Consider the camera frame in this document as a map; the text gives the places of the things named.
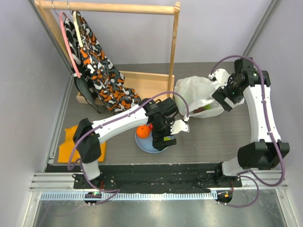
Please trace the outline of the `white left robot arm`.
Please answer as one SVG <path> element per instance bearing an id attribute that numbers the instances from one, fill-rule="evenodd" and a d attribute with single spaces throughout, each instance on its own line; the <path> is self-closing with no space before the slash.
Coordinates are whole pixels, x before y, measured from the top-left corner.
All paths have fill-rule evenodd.
<path id="1" fill-rule="evenodd" d="M 178 113 L 178 107 L 170 97 L 164 101 L 146 98 L 129 110 L 103 120 L 82 119 L 72 138 L 75 144 L 72 151 L 80 154 L 77 162 L 84 172 L 84 183 L 91 189 L 100 185 L 98 159 L 102 155 L 101 144 L 129 129 L 146 126 L 149 133 L 136 136 L 158 152 L 176 145 L 173 135 L 177 133 L 174 125 Z"/>

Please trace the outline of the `green fake grapes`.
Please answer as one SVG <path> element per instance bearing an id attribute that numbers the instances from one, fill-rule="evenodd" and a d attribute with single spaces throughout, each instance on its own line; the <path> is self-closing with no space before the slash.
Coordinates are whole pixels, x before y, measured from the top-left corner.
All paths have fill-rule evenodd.
<path id="1" fill-rule="evenodd" d="M 211 109 L 211 108 L 212 108 L 212 107 L 211 107 L 210 104 L 204 106 L 204 109 L 205 109 L 205 110 L 209 110 L 209 109 Z"/>

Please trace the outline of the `white plastic bag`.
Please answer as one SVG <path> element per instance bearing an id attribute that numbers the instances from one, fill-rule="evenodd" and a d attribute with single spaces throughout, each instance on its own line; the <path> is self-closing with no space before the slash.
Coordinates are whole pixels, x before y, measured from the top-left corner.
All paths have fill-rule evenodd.
<path id="1" fill-rule="evenodd" d="M 174 91 L 186 100 L 189 108 L 189 116 L 200 119 L 215 117 L 224 112 L 223 107 L 212 98 L 212 94 L 216 90 L 211 80 L 198 76 L 179 79 L 174 88 Z M 193 113 L 195 109 L 208 104 L 211 105 L 211 109 L 204 110 L 200 113 Z"/>

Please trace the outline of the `fake orange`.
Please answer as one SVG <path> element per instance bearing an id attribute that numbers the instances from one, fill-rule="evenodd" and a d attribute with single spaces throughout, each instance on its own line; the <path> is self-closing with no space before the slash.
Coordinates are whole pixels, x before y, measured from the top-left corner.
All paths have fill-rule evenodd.
<path id="1" fill-rule="evenodd" d="M 136 135 L 141 139 L 147 138 L 150 135 L 150 132 L 151 130 L 148 125 L 141 125 L 136 129 Z"/>

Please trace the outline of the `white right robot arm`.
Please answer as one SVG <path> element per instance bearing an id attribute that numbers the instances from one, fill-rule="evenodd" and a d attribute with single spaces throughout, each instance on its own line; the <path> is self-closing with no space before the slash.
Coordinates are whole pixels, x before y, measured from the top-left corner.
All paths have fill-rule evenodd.
<path id="1" fill-rule="evenodd" d="M 209 74 L 211 81 L 218 82 L 219 87 L 213 92 L 212 98 L 224 110 L 230 112 L 241 101 L 246 101 L 251 126 L 250 143 L 239 148 L 237 156 L 222 162 L 214 182 L 220 187 L 226 186 L 231 177 L 251 173 L 260 183 L 275 187 L 285 178 L 284 157 L 289 153 L 290 146 L 282 142 L 275 125 L 272 112 L 269 73 L 262 70 L 256 62 L 246 56 L 234 55 L 234 73 L 214 66 Z M 254 173 L 254 169 L 271 170 L 281 166 L 281 176 L 276 183 L 267 183 Z"/>

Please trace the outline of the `wooden clothes rack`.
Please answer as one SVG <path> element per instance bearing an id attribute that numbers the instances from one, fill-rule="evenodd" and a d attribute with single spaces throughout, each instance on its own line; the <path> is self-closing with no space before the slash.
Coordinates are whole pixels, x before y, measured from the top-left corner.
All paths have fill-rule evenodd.
<path id="1" fill-rule="evenodd" d="M 122 74 L 125 76 L 125 86 L 134 88 L 141 98 L 152 97 L 160 92 L 174 90 L 173 69 L 178 31 L 178 19 L 180 14 L 179 2 L 176 2 L 174 6 L 85 3 L 70 2 L 67 0 L 35 0 L 34 3 L 36 9 L 39 11 L 51 34 L 56 39 L 59 47 L 67 58 L 67 61 L 72 69 L 73 67 L 71 65 L 71 60 L 68 56 L 68 52 L 64 44 L 60 24 L 57 23 L 55 17 L 51 12 L 52 10 L 172 15 L 174 17 L 174 22 L 172 31 L 169 74 L 156 74 L 134 71 L 122 71 Z"/>

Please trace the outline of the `blue plastic plate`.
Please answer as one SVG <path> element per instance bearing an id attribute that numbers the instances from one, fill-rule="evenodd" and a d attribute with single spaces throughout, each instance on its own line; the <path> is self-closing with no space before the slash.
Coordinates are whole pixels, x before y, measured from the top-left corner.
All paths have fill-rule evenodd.
<path id="1" fill-rule="evenodd" d="M 150 135 L 149 135 L 147 138 L 145 138 L 145 139 L 139 138 L 139 137 L 136 135 L 136 133 L 135 133 L 135 141 L 136 141 L 138 147 L 139 147 L 141 150 L 143 150 L 143 151 L 145 151 L 145 152 L 147 152 L 147 153 L 151 153 L 151 154 L 161 153 L 161 152 L 165 151 L 168 147 L 165 147 L 165 148 L 162 149 L 162 150 L 158 150 L 158 149 L 156 149 L 156 148 L 153 147 L 153 145 L 152 145 L 152 142 L 153 142 L 152 130 L 151 130 L 151 132 L 150 132 Z"/>

